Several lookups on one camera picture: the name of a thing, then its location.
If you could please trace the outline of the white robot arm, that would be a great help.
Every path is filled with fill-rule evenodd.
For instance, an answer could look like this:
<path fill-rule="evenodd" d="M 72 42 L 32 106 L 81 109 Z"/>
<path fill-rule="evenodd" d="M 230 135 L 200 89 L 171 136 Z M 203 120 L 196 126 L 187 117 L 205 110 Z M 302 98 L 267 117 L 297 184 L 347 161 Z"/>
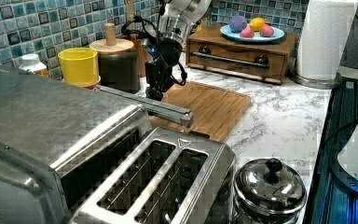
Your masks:
<path fill-rule="evenodd" d="M 146 97 L 161 101 L 173 84 L 185 86 L 187 72 L 180 64 L 184 45 L 212 0 L 159 0 L 162 3 L 155 34 L 142 42 L 152 57 L 145 63 Z"/>

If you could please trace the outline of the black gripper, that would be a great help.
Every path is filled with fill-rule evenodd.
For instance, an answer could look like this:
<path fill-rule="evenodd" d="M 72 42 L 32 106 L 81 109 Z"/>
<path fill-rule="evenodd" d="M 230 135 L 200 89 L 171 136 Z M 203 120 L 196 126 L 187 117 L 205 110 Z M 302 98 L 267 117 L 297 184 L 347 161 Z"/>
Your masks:
<path fill-rule="evenodd" d="M 153 60 L 145 63 L 146 97 L 161 101 L 163 93 L 171 88 L 173 84 L 185 86 L 187 72 L 179 63 L 182 46 L 175 40 L 163 38 L 156 46 L 150 49 Z M 181 79 L 176 79 L 172 69 L 178 65 L 181 70 Z"/>

